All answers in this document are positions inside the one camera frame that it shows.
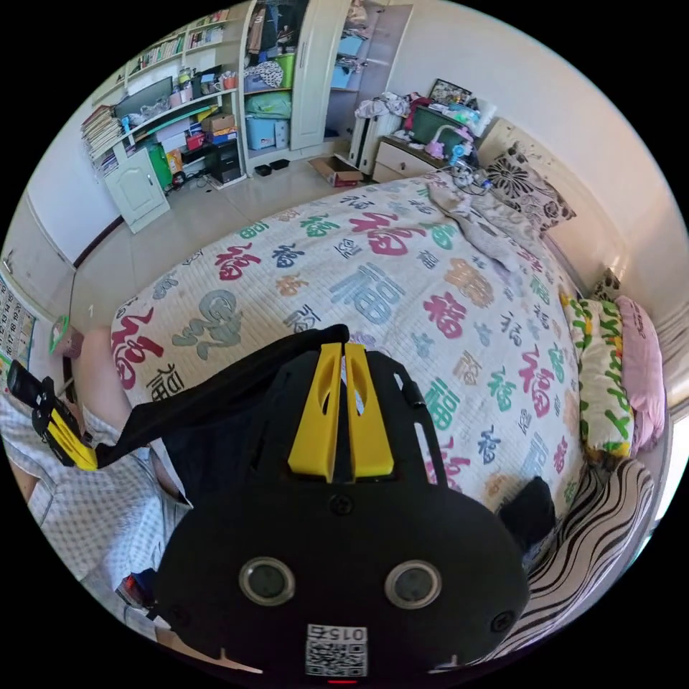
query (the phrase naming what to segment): bedspread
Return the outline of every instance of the bedspread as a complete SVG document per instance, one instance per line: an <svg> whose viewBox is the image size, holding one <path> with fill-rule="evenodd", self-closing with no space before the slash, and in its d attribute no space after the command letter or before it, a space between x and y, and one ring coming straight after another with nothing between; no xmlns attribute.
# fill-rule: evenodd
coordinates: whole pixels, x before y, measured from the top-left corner
<svg viewBox="0 0 689 689"><path fill-rule="evenodd" d="M201 383L292 332L345 323L352 341L418 383L454 489L497 510L538 474L561 520L583 465L558 298L568 278L540 242L529 250L510 237L513 273L477 252L429 201L428 184L451 178L374 184L278 213L129 300L112 351L131 404Z"/></svg>

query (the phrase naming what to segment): wardrobe door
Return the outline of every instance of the wardrobe door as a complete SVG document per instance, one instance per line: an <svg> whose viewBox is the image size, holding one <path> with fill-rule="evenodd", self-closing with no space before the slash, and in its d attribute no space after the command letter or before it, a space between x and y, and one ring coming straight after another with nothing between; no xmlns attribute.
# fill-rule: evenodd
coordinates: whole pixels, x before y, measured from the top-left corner
<svg viewBox="0 0 689 689"><path fill-rule="evenodd" d="M296 53L290 148L323 143L330 81L350 0L311 0Z"/></svg>

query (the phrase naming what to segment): green bag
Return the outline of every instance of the green bag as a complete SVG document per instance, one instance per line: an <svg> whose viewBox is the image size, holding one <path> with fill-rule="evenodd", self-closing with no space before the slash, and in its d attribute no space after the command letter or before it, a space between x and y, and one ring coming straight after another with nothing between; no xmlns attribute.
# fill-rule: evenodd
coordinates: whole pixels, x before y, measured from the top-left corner
<svg viewBox="0 0 689 689"><path fill-rule="evenodd" d="M245 111L258 118L289 120L292 117L292 94L289 91L257 93L246 99Z"/></svg>

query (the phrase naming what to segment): wardrobe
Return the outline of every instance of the wardrobe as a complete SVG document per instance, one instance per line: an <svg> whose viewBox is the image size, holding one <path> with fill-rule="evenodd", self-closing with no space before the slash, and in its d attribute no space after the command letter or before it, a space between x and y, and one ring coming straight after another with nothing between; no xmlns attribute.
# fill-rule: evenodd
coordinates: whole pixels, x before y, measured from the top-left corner
<svg viewBox="0 0 689 689"><path fill-rule="evenodd" d="M374 98L387 88L411 15L411 5L387 7L387 0L359 0L355 4L365 9L366 39L356 46L355 55L345 58L345 62L356 59L360 66L356 72L352 70L344 87L338 85L342 70L338 76L336 64L342 63L344 57L341 51L347 45L343 41L348 35L345 28L352 0L250 0L235 7L235 10L242 7L245 14L243 54L238 67L238 125L249 176L256 167L279 159L297 160L335 152L346 154L349 150L356 107L361 100ZM256 34L257 22L262 23L263 31L267 30L266 22L278 24L279 35L283 22L281 19L276 22L275 17L278 12L286 17L291 9L300 22L299 26L292 27L296 37L291 46L276 49L281 53L276 57L276 52L264 52L267 44L263 40L260 59L264 62L277 60L284 65L282 52L290 51L294 55L289 67L293 73L281 84L254 90L254 83L247 81L247 77L256 78L256 53L260 42ZM275 35L273 27L270 35ZM259 145L251 132L247 136L247 116L256 117L255 101L250 99L257 93L280 94L291 102L289 122L286 127L281 124L281 131L286 128L286 135L277 136L274 142L268 137Z"/></svg>

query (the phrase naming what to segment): white wall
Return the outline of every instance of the white wall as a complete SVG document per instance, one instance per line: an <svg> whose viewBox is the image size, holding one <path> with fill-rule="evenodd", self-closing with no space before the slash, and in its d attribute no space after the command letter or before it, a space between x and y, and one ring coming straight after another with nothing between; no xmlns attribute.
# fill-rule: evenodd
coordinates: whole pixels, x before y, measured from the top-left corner
<svg viewBox="0 0 689 689"><path fill-rule="evenodd" d="M92 112L89 98L50 144L27 185L43 227L72 262L120 215L81 144L81 123Z"/></svg>
<svg viewBox="0 0 689 689"><path fill-rule="evenodd" d="M634 292L654 320L675 310L688 291L687 230L660 169L607 97L556 53L486 14L443 0L390 4L414 5L390 90L428 95L442 78L494 103L599 200L634 261L629 273L643 276Z"/></svg>

